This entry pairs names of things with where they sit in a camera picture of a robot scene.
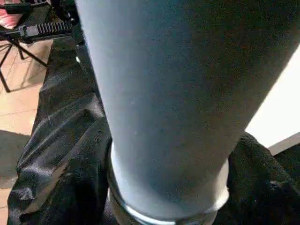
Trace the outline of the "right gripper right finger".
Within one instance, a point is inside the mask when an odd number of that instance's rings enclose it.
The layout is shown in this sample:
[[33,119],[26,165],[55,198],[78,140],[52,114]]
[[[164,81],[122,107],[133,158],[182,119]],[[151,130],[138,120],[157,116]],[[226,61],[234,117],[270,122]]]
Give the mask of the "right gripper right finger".
[[230,197],[217,225],[298,225],[300,192],[292,177],[251,134],[244,133],[229,157]]

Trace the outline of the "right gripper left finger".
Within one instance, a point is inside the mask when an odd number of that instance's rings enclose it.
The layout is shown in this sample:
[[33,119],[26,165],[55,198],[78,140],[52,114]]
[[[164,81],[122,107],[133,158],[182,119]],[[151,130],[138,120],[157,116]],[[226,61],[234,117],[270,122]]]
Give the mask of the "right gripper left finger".
[[106,121],[95,121],[81,137],[55,187],[52,225],[98,225],[107,197],[105,158],[112,142]]

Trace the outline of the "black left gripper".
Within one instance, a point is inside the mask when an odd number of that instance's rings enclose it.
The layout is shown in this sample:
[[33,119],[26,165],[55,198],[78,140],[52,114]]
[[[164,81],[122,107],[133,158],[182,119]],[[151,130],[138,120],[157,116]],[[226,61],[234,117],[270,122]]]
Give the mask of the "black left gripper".
[[37,41],[72,37],[80,72],[75,91],[94,93],[102,101],[74,0],[5,0],[0,9],[8,16],[21,15],[13,29],[0,29],[1,41],[31,44]]

